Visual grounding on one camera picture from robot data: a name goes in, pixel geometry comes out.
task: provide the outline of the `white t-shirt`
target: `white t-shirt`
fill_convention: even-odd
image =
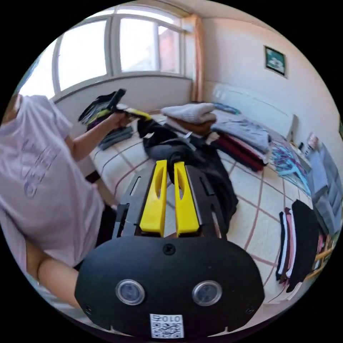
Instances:
[[[71,267],[96,244],[104,202],[64,142],[70,127],[45,96],[0,126],[0,224],[24,272],[25,238]]]

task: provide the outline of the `picture frame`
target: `picture frame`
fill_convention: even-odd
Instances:
[[[343,121],[342,119],[339,120],[339,129],[338,129],[338,132],[343,140]]]
[[[264,45],[265,68],[286,77],[286,56],[285,54]]]

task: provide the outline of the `printed logo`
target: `printed logo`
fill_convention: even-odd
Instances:
[[[27,139],[21,148],[21,177],[24,180],[24,193],[27,198],[34,198],[37,188],[61,149],[55,144],[45,148],[35,139]]]

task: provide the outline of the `person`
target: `person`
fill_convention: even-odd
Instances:
[[[12,96],[0,124],[0,224],[23,272],[71,306],[78,268],[111,239],[116,212],[77,162],[129,119],[113,113],[73,139],[71,123],[45,96]]]

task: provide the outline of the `window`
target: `window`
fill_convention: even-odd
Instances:
[[[157,26],[153,21],[122,18],[121,71],[179,73],[179,36],[178,32]]]
[[[143,15],[146,17],[159,19],[162,21],[165,21],[169,24],[179,25],[179,18],[169,15],[167,13],[164,13],[159,10],[154,10],[150,8],[132,8],[132,6],[120,6],[119,9],[116,12],[117,14],[135,14],[135,15]]]
[[[52,77],[52,60],[56,40],[42,53],[37,67],[20,89],[22,95],[45,95],[49,99],[55,95]]]
[[[58,58],[61,90],[98,76],[106,75],[106,21],[84,24],[67,31]]]
[[[163,26],[158,27],[160,71],[179,73],[179,33]]]
[[[121,19],[120,62],[122,72],[157,70],[152,21]]]
[[[99,17],[100,15],[111,15],[114,13],[114,8],[108,8],[107,10],[100,11],[98,13],[92,14],[86,19]]]
[[[107,23],[112,24],[109,30]],[[170,13],[147,6],[110,7],[52,42],[20,93],[52,98],[56,89],[76,90],[85,81],[91,84],[121,73],[180,74],[181,37],[180,19]]]

